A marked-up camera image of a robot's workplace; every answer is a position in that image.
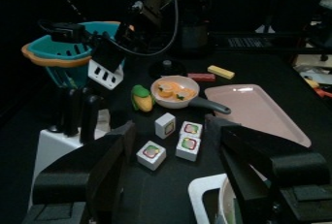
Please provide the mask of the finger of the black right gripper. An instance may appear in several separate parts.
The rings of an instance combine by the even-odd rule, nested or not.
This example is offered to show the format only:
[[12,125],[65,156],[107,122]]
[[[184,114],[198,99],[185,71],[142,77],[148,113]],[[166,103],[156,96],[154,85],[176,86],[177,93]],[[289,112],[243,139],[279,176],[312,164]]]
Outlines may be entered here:
[[111,73],[117,71],[125,54],[110,38],[99,36],[93,45],[93,60]]

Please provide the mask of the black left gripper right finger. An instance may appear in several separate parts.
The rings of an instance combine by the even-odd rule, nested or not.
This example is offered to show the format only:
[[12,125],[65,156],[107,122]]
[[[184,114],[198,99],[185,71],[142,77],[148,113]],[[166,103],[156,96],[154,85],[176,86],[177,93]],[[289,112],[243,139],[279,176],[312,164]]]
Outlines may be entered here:
[[332,222],[332,180],[323,155],[295,142],[205,116],[220,152],[240,224]]

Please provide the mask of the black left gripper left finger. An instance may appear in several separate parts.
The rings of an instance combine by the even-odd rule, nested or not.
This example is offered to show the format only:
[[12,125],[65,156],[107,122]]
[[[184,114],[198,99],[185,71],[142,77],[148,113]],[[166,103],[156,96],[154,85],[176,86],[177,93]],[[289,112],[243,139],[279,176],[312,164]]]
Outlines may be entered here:
[[113,224],[137,125],[129,121],[39,174],[22,224]]

